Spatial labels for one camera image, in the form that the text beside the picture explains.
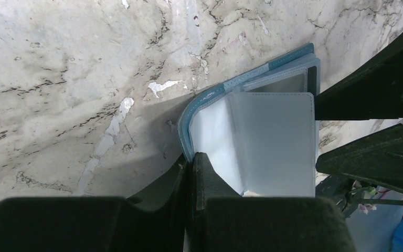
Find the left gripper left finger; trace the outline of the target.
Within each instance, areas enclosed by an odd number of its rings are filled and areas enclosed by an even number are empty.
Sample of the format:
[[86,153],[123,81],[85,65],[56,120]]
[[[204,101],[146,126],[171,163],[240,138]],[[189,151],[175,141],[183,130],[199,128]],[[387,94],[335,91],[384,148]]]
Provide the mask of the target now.
[[131,197],[14,197],[0,202],[0,251],[182,251],[187,163]]

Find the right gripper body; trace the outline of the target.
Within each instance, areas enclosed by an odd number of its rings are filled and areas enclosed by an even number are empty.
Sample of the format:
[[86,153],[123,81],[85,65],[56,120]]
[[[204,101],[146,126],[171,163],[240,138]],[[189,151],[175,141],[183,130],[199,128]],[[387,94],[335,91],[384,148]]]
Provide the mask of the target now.
[[345,217],[357,210],[367,215],[384,205],[403,207],[402,194],[388,198],[393,192],[382,186],[335,175],[329,175],[315,187],[316,196],[331,199]]

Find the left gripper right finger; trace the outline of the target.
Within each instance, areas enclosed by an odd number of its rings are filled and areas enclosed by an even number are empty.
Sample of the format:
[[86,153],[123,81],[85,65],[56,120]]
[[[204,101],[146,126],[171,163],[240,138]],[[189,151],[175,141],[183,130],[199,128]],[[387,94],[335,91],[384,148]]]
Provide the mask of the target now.
[[188,251],[355,251],[342,213],[325,198],[242,197],[206,153],[190,165]]

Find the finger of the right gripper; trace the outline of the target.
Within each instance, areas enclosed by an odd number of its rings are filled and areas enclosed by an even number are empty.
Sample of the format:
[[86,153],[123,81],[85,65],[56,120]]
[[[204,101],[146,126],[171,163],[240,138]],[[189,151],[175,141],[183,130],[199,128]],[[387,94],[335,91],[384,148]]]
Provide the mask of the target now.
[[316,170],[403,193],[403,124],[320,155]]
[[403,118],[403,33],[315,98],[317,120]]

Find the blue card holder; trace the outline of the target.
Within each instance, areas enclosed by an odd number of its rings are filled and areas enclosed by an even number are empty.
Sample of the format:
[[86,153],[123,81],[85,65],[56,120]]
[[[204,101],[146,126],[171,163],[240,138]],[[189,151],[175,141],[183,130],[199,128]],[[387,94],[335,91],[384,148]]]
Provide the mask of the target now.
[[312,43],[216,84],[178,120],[184,156],[192,161],[205,153],[240,196],[313,197],[319,92],[320,60]]

